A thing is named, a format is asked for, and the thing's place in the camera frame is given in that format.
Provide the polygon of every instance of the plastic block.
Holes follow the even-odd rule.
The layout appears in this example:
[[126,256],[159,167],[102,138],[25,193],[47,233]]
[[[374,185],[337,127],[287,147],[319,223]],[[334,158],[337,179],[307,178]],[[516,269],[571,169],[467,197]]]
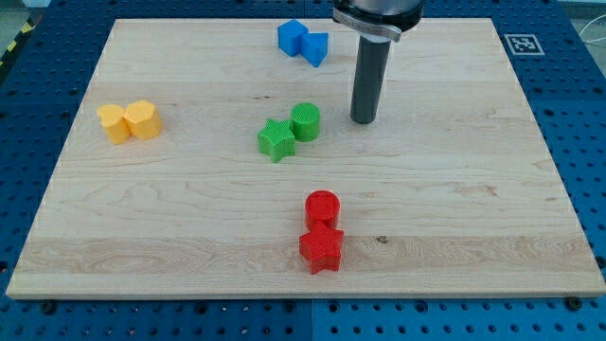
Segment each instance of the plastic block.
[[258,132],[258,151],[269,155],[274,163],[282,157],[294,155],[294,135],[291,121],[268,118],[265,128]]
[[299,103],[291,111],[293,134],[297,141],[312,141],[320,133],[320,109],[311,103]]
[[101,119],[101,126],[105,129],[107,137],[114,144],[126,141],[131,132],[122,118],[124,108],[115,104],[105,104],[97,108],[97,115]]
[[305,225],[312,229],[322,223],[328,228],[336,228],[339,222],[339,198],[327,190],[317,190],[305,201]]
[[294,57],[301,53],[301,37],[307,32],[303,24],[293,19],[277,28],[277,45],[287,55]]
[[129,104],[124,112],[124,119],[131,134],[142,140],[160,135],[162,118],[155,104],[144,99]]
[[299,253],[310,262],[316,274],[324,269],[339,271],[343,231],[316,222],[312,231],[299,237]]
[[329,53],[329,34],[307,33],[301,37],[301,53],[313,67],[320,66]]

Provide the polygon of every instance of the blue block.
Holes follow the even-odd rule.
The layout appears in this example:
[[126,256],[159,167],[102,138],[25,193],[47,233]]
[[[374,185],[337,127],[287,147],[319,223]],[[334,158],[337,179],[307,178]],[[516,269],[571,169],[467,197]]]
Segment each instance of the blue block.
[[294,57],[301,53],[301,37],[307,32],[303,24],[293,19],[277,28],[277,45],[287,55]]
[[313,67],[320,66],[329,53],[329,34],[307,33],[301,38],[301,53]]

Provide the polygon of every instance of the wood grain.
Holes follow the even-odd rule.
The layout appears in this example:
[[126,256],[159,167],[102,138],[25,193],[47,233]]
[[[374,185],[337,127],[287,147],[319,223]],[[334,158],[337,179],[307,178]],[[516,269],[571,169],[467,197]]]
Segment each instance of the wood grain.
[[[603,278],[488,19],[425,19],[392,45],[378,119],[348,118],[357,34],[318,68],[275,20],[117,20],[11,279],[13,298],[599,296]],[[100,104],[157,104],[114,146]],[[267,117],[318,139],[273,164]],[[298,255],[303,203],[334,190],[342,270]]]

